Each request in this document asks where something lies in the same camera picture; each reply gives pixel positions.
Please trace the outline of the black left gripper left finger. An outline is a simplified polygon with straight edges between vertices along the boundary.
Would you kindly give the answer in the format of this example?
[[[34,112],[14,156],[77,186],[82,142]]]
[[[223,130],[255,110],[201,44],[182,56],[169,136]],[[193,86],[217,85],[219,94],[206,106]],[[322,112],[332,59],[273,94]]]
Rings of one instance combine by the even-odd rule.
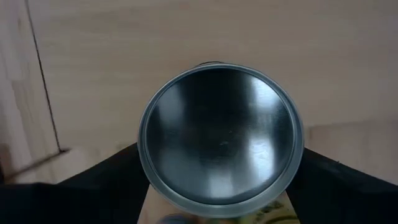
[[[148,188],[133,144],[58,184],[1,185],[1,223],[137,223]]]

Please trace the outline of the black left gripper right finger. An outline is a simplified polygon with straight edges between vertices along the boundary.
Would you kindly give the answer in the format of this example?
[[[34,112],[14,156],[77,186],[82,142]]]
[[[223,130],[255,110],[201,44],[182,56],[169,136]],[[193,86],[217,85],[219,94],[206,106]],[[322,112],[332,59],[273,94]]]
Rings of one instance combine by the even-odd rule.
[[[397,186],[304,149],[287,195],[301,223],[397,224]]]

